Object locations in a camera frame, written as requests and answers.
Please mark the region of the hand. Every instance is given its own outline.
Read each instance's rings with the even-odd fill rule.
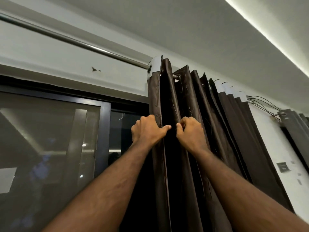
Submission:
[[[132,141],[133,143],[137,141],[144,143],[151,148],[157,144],[170,129],[170,125],[159,128],[154,115],[149,115],[147,117],[142,116],[141,120],[138,120],[131,128]]]
[[[193,117],[183,117],[180,123],[177,123],[176,137],[180,144],[193,155],[202,150],[208,150],[202,125]]]

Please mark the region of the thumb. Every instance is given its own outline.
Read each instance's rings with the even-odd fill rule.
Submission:
[[[183,134],[183,129],[182,129],[182,125],[180,123],[177,123],[176,124],[176,136],[179,137],[180,135]]]
[[[161,131],[164,134],[164,136],[166,135],[167,131],[169,131],[171,128],[172,128],[172,126],[170,126],[170,125],[165,125],[161,128]]]

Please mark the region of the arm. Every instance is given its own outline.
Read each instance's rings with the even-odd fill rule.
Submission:
[[[230,222],[238,232],[309,231],[306,222],[217,159],[207,148],[201,124],[193,117],[184,117],[177,124],[177,138],[206,172]]]
[[[171,126],[159,128],[154,115],[132,126],[129,150],[93,180],[42,232],[117,231],[138,174],[152,148]]]

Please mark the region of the forearm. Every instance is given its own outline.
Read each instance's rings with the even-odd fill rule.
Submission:
[[[79,193],[43,232],[116,231],[150,148],[138,141],[133,144]]]
[[[211,152],[200,150],[194,156],[238,232],[309,231],[307,223],[232,171]]]

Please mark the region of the ceiling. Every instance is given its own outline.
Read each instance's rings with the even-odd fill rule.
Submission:
[[[62,1],[309,112],[308,77],[225,0]]]

